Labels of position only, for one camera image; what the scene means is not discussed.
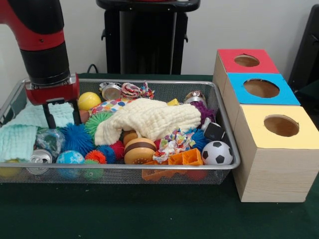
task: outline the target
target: red box top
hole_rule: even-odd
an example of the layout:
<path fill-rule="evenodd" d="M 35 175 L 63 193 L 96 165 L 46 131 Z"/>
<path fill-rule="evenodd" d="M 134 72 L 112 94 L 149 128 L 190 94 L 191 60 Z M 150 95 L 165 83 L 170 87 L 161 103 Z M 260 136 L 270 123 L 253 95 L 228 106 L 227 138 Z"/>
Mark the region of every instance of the red box top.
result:
<path fill-rule="evenodd" d="M 279 73 L 263 49 L 218 49 L 227 73 Z"/>

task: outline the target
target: metal basket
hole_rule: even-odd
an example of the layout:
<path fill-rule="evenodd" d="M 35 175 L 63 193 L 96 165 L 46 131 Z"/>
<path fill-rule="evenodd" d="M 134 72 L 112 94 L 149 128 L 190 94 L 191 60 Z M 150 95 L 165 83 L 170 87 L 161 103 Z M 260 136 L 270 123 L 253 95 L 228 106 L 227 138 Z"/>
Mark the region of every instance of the metal basket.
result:
<path fill-rule="evenodd" d="M 143 80 L 80 79 L 80 92 L 96 92 L 101 82 L 131 82 L 138 86 Z M 227 113 L 218 88 L 212 82 L 148 81 L 155 90 L 155 100 L 183 102 L 187 93 L 200 90 L 206 96 L 208 107 L 218 111 L 217 122 L 226 131 L 225 142 L 233 150 L 233 162 L 223 166 L 186 165 L 125 165 L 125 164 L 41 164 L 47 170 L 41 175 L 29 173 L 38 168 L 36 163 L 0 163 L 2 183 L 98 183 L 98 184 L 221 184 L 229 171 L 238 167 L 240 156 Z M 23 82 L 17 84 L 0 110 L 3 124 L 13 119 L 26 104 Z"/>

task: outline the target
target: cream blanket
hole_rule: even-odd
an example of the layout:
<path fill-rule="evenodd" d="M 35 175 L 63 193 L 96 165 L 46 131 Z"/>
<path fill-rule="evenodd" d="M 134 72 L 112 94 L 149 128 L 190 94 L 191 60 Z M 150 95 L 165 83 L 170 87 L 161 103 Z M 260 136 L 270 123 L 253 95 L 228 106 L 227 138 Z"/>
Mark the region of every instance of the cream blanket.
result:
<path fill-rule="evenodd" d="M 199 125 L 200 112 L 195 106 L 168 106 L 162 101 L 141 98 L 127 104 L 100 123 L 95 133 L 95 144 L 114 144 L 119 140 L 122 130 L 135 130 L 138 137 L 155 141 L 172 133 L 176 128 L 187 131 Z"/>

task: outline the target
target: yellow ball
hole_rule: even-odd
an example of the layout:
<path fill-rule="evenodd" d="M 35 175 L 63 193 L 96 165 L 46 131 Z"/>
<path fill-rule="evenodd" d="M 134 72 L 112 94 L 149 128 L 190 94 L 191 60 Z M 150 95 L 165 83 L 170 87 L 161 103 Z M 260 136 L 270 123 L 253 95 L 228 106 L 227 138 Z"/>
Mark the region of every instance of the yellow ball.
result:
<path fill-rule="evenodd" d="M 6 161 L 6 163 L 19 163 L 19 160 L 17 159 L 11 159 L 9 161 Z M 8 167 L 1 167 L 0 168 L 0 176 L 1 177 L 13 177 L 17 175 L 21 171 L 21 168 L 8 168 Z"/>
<path fill-rule="evenodd" d="M 92 107 L 102 103 L 100 97 L 93 92 L 86 92 L 79 97 L 78 106 L 82 111 L 88 111 Z"/>

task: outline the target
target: knitted cloth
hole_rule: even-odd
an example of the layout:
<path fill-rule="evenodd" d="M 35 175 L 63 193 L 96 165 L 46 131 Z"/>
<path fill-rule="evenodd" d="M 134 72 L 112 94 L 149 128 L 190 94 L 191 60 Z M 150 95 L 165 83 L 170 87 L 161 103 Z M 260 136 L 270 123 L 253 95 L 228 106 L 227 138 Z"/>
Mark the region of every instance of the knitted cloth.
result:
<path fill-rule="evenodd" d="M 74 123 L 73 108 L 68 104 L 49 104 L 57 127 Z M 0 128 L 0 162 L 18 158 L 29 161 L 38 127 L 48 127 L 42 106 L 28 103 L 15 119 Z"/>
<path fill-rule="evenodd" d="M 190 104 L 168 106 L 166 102 L 141 98 L 100 123 L 95 133 L 95 144 L 114 144 L 122 130 L 135 130 L 138 137 L 155 141 L 171 134 L 176 128 L 187 131 L 199 125 L 200 112 Z"/>

